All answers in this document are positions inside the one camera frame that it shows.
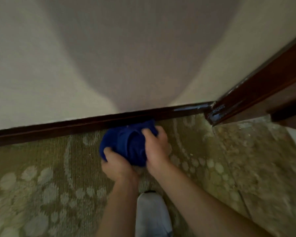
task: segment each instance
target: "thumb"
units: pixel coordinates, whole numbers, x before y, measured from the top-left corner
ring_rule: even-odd
[[[152,134],[152,132],[148,128],[142,129],[141,132],[145,136],[146,141],[156,139],[156,137]]]

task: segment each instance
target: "sneaker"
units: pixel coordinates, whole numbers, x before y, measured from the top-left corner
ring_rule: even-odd
[[[172,225],[162,196],[146,191],[137,199],[135,237],[172,237]]]

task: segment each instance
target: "patterned carpet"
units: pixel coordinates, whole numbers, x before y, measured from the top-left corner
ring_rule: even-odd
[[[296,146],[288,134],[282,131],[277,133],[277,140],[269,140],[281,144],[281,152],[273,145],[273,149],[266,153],[272,155],[270,151],[275,151],[288,155],[286,160],[282,160],[287,162],[286,166],[281,166],[282,171],[292,164],[294,169],[289,172],[289,181],[286,181],[286,177],[274,179],[273,172],[269,173],[271,177],[262,176],[260,169],[250,171],[250,167],[246,168],[250,165],[259,168],[253,161],[256,157],[253,149],[263,142],[263,131],[269,131],[265,123],[260,124],[264,125],[264,129],[257,133],[251,131],[241,141],[237,139],[240,135],[236,132],[252,130],[249,122],[246,126],[242,123],[243,128],[237,126],[238,129],[235,125],[219,126],[214,132],[203,115],[170,119],[158,124],[168,134],[172,147],[171,161],[200,187],[273,234],[296,236],[296,183],[292,184],[296,180]],[[233,130],[233,136],[226,138],[228,128]],[[0,236],[92,236],[113,187],[113,182],[106,178],[100,166],[98,149],[104,133],[96,131],[0,147]],[[241,148],[251,148],[252,152],[244,153]],[[256,158],[265,156],[262,152],[259,149]],[[253,159],[244,159],[244,155]],[[276,156],[273,155],[272,163],[277,161],[274,158]],[[267,169],[266,166],[272,163],[265,162],[262,168]],[[193,236],[154,178],[145,169],[137,168],[137,171],[141,174],[140,193],[156,190],[164,197],[174,235]],[[265,181],[254,182],[256,175]],[[283,208],[281,204],[284,203],[285,209],[290,208],[290,212],[273,210],[272,207],[264,212],[266,203],[272,203],[269,199],[274,199],[274,195],[269,194],[272,192],[269,184],[276,180],[281,181],[282,187],[275,185],[275,190],[285,193],[284,199],[283,196],[276,197],[276,207]],[[263,183],[263,191],[268,195],[260,197],[259,185]],[[263,221],[259,220],[260,215],[263,215]]]

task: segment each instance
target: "blue cloth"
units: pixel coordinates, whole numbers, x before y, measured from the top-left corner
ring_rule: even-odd
[[[155,136],[158,135],[154,120],[109,129],[100,143],[102,159],[107,161],[103,151],[105,147],[111,147],[131,165],[146,166],[145,137],[141,132],[144,128],[149,128]]]

